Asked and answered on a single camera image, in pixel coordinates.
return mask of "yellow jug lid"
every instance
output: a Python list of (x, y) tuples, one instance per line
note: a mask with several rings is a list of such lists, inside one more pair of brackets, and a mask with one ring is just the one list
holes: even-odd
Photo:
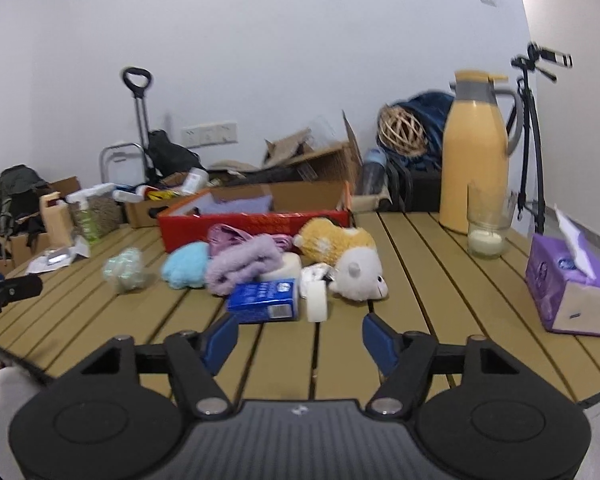
[(501, 74), (491, 74), (483, 70), (457, 70), (456, 81), (474, 81), (477, 83), (488, 83), (496, 81), (508, 81), (509, 77)]

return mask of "white wall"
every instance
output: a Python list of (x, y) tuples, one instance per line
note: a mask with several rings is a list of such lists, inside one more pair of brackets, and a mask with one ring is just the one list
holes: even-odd
[(600, 234), (600, 0), (524, 0), (531, 36), (573, 69), (538, 78), (546, 198)]
[(119, 78), (130, 64), (154, 74), (150, 122), (172, 139), (184, 126), (238, 122), (239, 143), (200, 149), (203, 163), (257, 164), (265, 138), (318, 116), (344, 137), (341, 108), (364, 150), (385, 102), (447, 89), (459, 68), (516, 75), (510, 58), (529, 40), (522, 0), (497, 1), (0, 0), (0, 142), (31, 146), (0, 153), (0, 168), (22, 158), (49, 179), (94, 184), (99, 151), (137, 138)]

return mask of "wicker ball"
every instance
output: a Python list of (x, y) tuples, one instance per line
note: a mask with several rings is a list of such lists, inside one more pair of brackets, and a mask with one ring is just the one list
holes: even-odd
[(378, 139), (400, 155), (414, 157), (427, 153), (427, 136), (422, 123), (401, 106), (383, 106), (378, 114)]

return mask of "gray jug handle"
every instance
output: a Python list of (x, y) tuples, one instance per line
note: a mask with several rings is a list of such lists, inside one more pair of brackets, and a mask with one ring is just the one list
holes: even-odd
[(524, 118), (524, 110), (522, 109), (522, 99), (517, 92), (511, 88), (496, 88), (496, 95), (510, 95), (516, 103), (516, 129), (513, 130), (513, 134), (509, 136), (509, 142), (507, 143), (507, 156), (511, 156), (516, 150), (516, 146), (520, 142), (520, 134), (522, 133), (522, 123)]

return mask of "tripod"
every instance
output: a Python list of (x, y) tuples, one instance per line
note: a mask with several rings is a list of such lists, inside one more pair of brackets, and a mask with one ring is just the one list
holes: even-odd
[[(549, 50), (548, 48), (540, 47), (535, 43), (529, 43), (526, 47), (526, 56), (516, 56), (511, 60), (511, 66), (522, 70), (522, 76), (517, 79), (518, 82), (518, 94), (522, 99), (522, 107), (524, 110), (523, 117), (523, 131), (524, 131), (524, 152), (522, 159), (522, 177), (520, 181), (520, 193), (518, 194), (518, 220), (522, 218), (522, 210), (526, 209), (534, 216), (535, 231), (536, 233), (542, 234), (544, 232), (544, 216), (545, 216), (545, 203), (544, 203), (544, 177), (542, 173), (542, 151), (540, 144), (540, 126), (538, 124), (538, 111), (536, 110), (536, 99), (534, 94), (529, 88), (529, 73), (533, 73), (536, 70), (545, 77), (549, 78), (552, 82), (556, 82), (558, 78), (548, 72), (536, 66), (536, 63), (544, 59), (556, 65), (560, 65), (566, 68), (573, 67), (573, 61), (569, 54), (563, 54), (556, 52), (555, 50)], [(507, 133), (509, 133), (516, 120), (516, 107), (513, 108), (507, 121)], [(538, 199), (526, 200), (526, 175), (528, 173), (529, 165), (529, 145), (531, 131), (534, 134), (534, 147), (536, 149), (536, 170), (538, 174)]]

